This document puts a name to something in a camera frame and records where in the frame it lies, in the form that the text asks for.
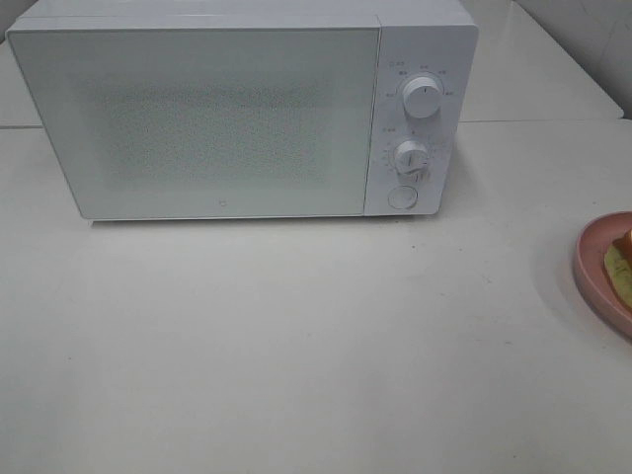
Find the round white door-release button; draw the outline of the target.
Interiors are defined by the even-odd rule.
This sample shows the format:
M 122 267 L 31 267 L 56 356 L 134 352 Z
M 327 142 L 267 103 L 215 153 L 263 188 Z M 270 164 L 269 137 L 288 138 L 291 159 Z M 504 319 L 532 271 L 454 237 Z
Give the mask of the round white door-release button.
M 418 202 L 418 191 L 414 187 L 399 186 L 388 194 L 388 204 L 395 210 L 412 212 Z

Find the white microwave door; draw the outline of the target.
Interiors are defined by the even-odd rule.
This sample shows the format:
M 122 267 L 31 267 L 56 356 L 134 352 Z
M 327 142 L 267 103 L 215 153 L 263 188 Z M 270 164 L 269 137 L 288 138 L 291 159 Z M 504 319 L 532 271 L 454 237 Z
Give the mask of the white microwave door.
M 90 220 L 359 215 L 378 32 L 12 33 Z

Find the pink round plate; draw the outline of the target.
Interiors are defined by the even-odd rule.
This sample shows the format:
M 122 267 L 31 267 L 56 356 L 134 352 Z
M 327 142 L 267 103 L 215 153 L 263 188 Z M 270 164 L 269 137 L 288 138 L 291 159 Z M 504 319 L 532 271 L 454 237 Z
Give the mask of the pink round plate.
M 628 340 L 631 339 L 631 309 L 612 287 L 604 257 L 608 246 L 630 229 L 630 211 L 602 215 L 581 231 L 573 256 L 574 279 L 583 299 L 603 322 Z

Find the white bread sandwich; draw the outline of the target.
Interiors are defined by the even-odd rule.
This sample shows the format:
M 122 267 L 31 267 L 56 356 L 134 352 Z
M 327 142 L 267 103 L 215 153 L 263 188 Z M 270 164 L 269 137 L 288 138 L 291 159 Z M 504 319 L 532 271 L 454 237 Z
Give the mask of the white bread sandwich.
M 631 230 L 613 240 L 603 258 L 604 268 L 610 285 L 621 303 L 631 310 Z

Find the lower white timer knob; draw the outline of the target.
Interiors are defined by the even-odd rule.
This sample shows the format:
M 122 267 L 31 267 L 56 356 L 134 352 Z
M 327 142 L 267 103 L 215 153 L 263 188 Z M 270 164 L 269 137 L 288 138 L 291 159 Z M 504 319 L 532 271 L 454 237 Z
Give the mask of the lower white timer knob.
M 416 140 L 406 140 L 393 151 L 392 164 L 399 175 L 414 175 L 426 170 L 429 161 L 427 147 Z

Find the white microwave oven body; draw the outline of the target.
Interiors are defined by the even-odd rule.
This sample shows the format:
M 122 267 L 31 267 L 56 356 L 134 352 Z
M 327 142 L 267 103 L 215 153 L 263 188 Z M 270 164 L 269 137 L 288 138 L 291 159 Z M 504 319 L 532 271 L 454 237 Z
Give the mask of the white microwave oven body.
M 6 38 L 11 47 L 11 34 L 20 32 L 356 29 L 378 32 L 362 213 L 171 219 L 434 214 L 440 207 L 479 36 L 457 1 L 39 1 L 15 21 Z M 402 85 L 426 73 L 443 86 L 441 106 L 429 118 L 410 118 L 402 103 Z M 404 176 L 393 167 L 393 151 L 406 140 L 427 147 L 424 172 Z M 388 204 L 389 192 L 399 186 L 418 191 L 412 212 Z

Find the upper white power knob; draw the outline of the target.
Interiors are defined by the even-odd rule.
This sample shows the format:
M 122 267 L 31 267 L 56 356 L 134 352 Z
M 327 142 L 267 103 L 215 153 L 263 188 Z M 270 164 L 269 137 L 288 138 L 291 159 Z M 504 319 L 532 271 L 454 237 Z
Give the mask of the upper white power knob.
M 443 86 L 432 74 L 421 74 L 405 81 L 401 88 L 402 103 L 412 119 L 427 119 L 441 106 Z

